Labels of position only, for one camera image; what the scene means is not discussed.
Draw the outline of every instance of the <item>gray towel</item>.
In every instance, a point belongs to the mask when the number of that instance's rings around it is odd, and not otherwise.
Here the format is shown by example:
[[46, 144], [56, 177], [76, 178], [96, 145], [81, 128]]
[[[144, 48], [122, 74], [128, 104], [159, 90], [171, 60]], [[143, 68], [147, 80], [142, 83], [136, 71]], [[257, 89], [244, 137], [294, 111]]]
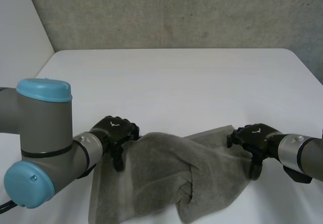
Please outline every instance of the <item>gray towel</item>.
[[232, 126], [186, 138], [149, 133], [125, 145], [125, 171], [109, 156], [94, 173], [89, 222], [114, 224], [176, 204], [184, 223], [229, 206], [249, 183], [251, 156], [226, 148]]

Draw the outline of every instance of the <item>light blue joint cap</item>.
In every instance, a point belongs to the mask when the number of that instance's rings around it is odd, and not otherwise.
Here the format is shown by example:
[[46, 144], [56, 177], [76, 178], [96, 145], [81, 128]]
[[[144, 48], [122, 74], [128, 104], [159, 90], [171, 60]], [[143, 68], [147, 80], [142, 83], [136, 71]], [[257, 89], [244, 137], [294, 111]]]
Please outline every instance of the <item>light blue joint cap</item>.
[[47, 102], [68, 102], [72, 100], [71, 85], [54, 79], [23, 79], [17, 92], [28, 98]]
[[14, 163], [5, 174], [5, 189], [17, 205], [27, 208], [39, 207], [55, 195], [49, 176], [28, 161]]

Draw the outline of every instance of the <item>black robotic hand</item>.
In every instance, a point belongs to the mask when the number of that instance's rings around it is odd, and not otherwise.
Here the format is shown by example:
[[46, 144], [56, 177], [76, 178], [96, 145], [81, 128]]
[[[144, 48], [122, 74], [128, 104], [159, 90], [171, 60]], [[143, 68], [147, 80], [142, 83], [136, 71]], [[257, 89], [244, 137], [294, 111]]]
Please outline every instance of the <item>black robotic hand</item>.
[[108, 116], [95, 124], [90, 132], [103, 135], [106, 143], [103, 152], [110, 152], [115, 170], [122, 171], [124, 169], [122, 145], [126, 141], [139, 139], [139, 127], [127, 119]]
[[252, 153], [250, 179], [257, 180], [261, 174], [262, 161], [267, 157], [273, 157], [268, 151], [268, 138], [276, 134], [281, 134], [281, 132], [265, 124], [254, 124], [240, 127], [227, 136], [228, 148], [237, 144]]

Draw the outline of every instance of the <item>gray wall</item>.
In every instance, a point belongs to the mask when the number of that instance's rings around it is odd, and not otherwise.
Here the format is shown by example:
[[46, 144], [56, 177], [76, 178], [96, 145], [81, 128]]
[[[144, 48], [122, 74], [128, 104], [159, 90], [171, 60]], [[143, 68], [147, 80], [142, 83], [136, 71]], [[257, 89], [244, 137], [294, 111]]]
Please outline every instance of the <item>gray wall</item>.
[[323, 82], [323, 0], [32, 0], [55, 51], [287, 48]]

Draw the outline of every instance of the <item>white table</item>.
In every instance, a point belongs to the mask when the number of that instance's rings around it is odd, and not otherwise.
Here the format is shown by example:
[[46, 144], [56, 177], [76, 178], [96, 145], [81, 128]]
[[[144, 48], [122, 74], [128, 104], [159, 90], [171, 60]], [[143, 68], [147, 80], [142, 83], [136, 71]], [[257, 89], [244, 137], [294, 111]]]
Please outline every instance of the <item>white table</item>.
[[[187, 136], [232, 124], [265, 123], [320, 137], [323, 86], [285, 49], [140, 49], [60, 51], [38, 77], [72, 85], [74, 134], [106, 115], [141, 133]], [[20, 159], [19, 137], [1, 134], [0, 176]], [[87, 223], [92, 175], [33, 210], [16, 207], [0, 223]], [[1, 181], [0, 200], [7, 196]], [[228, 208], [196, 223], [321, 223], [323, 183], [296, 184], [273, 159]], [[127, 223], [180, 223], [172, 206]]]

